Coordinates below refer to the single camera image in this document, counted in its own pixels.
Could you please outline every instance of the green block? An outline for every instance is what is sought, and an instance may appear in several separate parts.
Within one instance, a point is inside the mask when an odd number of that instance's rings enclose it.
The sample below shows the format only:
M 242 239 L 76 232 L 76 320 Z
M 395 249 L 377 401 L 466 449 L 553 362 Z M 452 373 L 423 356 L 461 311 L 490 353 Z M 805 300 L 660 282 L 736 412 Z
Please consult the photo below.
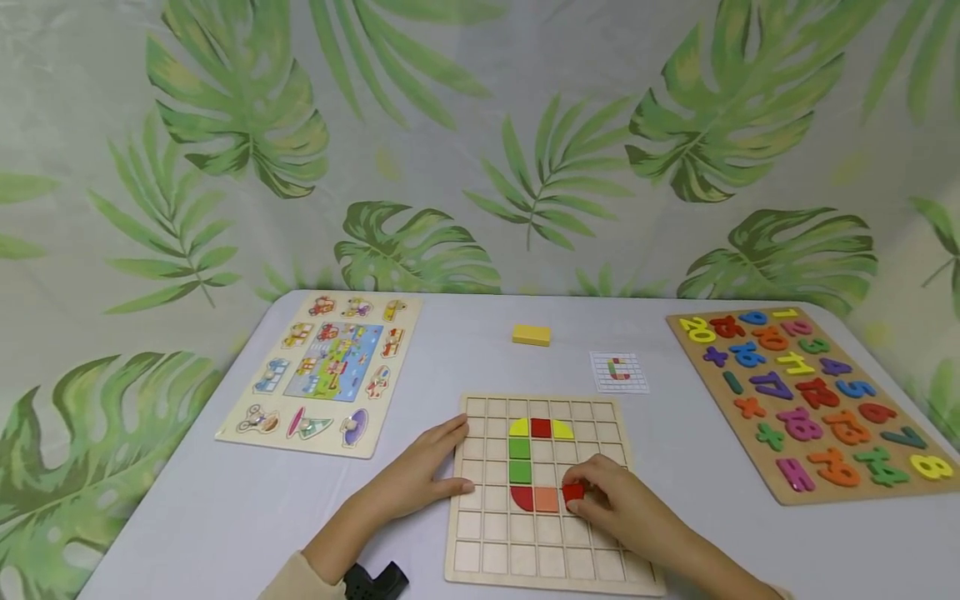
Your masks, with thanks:
M 514 460 L 530 460 L 530 440 L 526 438 L 510 439 L 510 458 Z
M 530 463 L 510 461 L 510 483 L 533 485 L 533 468 Z

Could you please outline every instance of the table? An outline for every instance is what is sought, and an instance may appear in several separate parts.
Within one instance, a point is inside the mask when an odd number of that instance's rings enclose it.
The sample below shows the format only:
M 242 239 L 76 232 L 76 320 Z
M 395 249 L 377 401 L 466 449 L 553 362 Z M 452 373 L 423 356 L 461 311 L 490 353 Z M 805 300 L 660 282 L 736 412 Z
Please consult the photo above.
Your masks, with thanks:
M 664 320 L 797 302 L 422 295 L 420 321 L 372 459 L 214 442 L 267 348 L 310 294 L 292 292 L 264 316 L 81 600 L 253 599 L 344 499 L 421 430 L 456 414 L 462 393 L 593 395 L 592 349 L 636 352 L 647 375 L 650 395 L 620 398 L 640 477 L 755 575 L 799 600 L 960 597 L 960 494 L 782 507 Z M 800 305 L 927 435 L 949 448 L 840 320 Z M 550 348 L 512 344 L 518 323 L 551 327 Z M 393 524 L 368 546 L 361 564 L 375 575 L 396 561 L 411 580 L 404 600 L 600 597 L 447 583 L 447 514 L 448 505 L 439 503 Z M 668 598 L 701 597 L 676 576 L 668 575 L 667 585 Z

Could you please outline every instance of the child's hand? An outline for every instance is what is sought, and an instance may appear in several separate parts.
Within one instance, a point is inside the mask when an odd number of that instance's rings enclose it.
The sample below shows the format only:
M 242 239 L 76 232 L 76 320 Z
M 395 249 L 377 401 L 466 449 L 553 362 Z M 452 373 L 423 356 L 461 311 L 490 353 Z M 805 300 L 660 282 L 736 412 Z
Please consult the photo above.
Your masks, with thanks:
M 467 432 L 467 415 L 427 429 L 357 493 L 358 499 L 372 516 L 386 523 L 437 500 L 472 492 L 473 482 L 468 479 L 434 479 L 444 458 L 464 440 Z

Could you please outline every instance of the pattern card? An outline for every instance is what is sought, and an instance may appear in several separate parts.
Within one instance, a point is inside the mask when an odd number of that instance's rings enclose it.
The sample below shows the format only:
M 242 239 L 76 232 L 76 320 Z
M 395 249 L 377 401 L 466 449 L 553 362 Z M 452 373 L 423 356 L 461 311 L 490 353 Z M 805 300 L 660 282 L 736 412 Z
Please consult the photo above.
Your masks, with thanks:
M 663 596 L 659 569 L 566 509 L 583 497 L 566 471 L 597 453 L 629 468 L 615 398 L 464 396 L 469 436 L 454 474 L 476 490 L 452 500 L 446 580 Z
M 419 314 L 420 300 L 394 294 L 317 292 L 216 439 L 370 458 Z
M 951 456 L 800 308 L 667 322 L 780 504 L 960 490 Z
M 650 394 L 640 361 L 632 352 L 591 352 L 593 379 L 601 394 Z

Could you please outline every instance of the black object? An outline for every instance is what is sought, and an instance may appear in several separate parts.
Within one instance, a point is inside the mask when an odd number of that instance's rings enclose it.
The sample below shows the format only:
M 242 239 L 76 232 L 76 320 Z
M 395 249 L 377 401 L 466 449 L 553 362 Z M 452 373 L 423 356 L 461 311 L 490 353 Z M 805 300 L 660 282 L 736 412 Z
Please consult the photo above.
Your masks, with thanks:
M 344 575 L 344 583 L 347 600 L 396 600 L 410 580 L 396 563 L 388 564 L 376 579 L 371 579 L 367 569 L 355 564 Z

